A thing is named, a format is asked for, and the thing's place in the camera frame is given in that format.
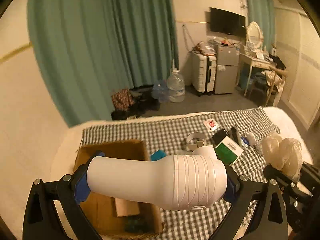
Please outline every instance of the black and white gingham cloth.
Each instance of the black and white gingham cloth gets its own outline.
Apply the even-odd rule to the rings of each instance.
[[[262,107],[228,112],[214,112],[191,117],[174,118],[162,121],[141,121],[92,126],[84,129],[81,146],[104,142],[140,139],[145,141],[147,151],[153,154],[163,150],[167,155],[184,149],[185,139],[192,132],[204,132],[207,144],[212,144],[213,133],[208,132],[203,122],[213,118],[227,131],[233,125],[242,136],[252,132],[258,140],[268,133],[280,130],[275,126]],[[251,180],[266,182],[263,177],[264,158],[254,147],[249,148],[232,164],[238,175],[246,174]],[[220,200],[199,212],[161,210],[164,230],[155,239],[208,239],[224,218],[231,204]],[[242,225],[247,224],[253,214],[255,202],[251,202]]]

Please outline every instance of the floor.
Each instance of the floor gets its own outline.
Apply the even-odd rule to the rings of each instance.
[[[192,86],[188,86],[186,87],[186,97],[183,102],[162,103],[159,111],[147,111],[143,114],[143,117],[249,109],[260,106],[263,103],[261,101],[263,98],[259,94],[252,93],[251,99],[245,98],[243,92],[238,89],[235,89],[233,94],[203,95],[198,97],[196,90]],[[278,107],[283,109],[293,120],[313,157],[314,164],[320,167],[320,124],[306,131],[301,121],[284,102],[280,101]]]

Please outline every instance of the flat screen tv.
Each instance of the flat screen tv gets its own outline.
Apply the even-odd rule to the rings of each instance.
[[[245,17],[225,10],[210,8],[210,31],[245,38]]]

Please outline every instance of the white suitcase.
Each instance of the white suitcase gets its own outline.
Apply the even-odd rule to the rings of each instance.
[[[203,93],[213,93],[216,76],[215,56],[203,56],[192,52],[192,85],[198,91],[198,96]]]

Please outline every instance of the curtain fold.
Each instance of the curtain fold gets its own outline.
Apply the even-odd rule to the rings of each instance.
[[[273,0],[247,0],[249,23],[256,22],[263,32],[263,47],[271,51],[275,42],[275,15]]]
[[[111,94],[167,78],[174,28],[171,0],[28,0],[39,69],[70,127],[110,120]]]

